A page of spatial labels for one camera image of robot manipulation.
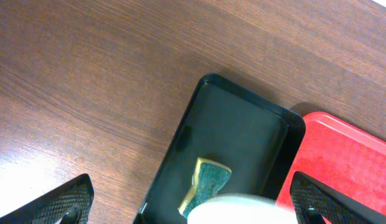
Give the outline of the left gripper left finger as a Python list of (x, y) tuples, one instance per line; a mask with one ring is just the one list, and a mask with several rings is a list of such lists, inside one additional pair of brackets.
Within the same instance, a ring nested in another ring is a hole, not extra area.
[(88, 174), (81, 174), (0, 218), (0, 223), (87, 224), (94, 199)]

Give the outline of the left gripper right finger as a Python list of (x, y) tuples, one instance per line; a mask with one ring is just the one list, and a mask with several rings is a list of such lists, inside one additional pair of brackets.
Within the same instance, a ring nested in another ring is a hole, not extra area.
[(301, 171), (293, 175), (290, 196), (299, 224), (386, 223), (385, 215)]

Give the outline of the white cream plate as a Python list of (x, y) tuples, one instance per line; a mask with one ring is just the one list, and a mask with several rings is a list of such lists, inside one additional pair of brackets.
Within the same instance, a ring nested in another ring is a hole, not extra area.
[(224, 194), (195, 207), (188, 224), (297, 224), (293, 210), (274, 200), (247, 194)]

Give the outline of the green yellow sponge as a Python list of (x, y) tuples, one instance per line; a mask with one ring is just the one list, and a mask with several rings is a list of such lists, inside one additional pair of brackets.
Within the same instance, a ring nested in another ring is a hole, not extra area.
[(178, 211), (184, 218), (197, 206), (215, 197), (232, 176), (232, 170), (216, 161), (198, 157), (191, 187), (183, 198)]

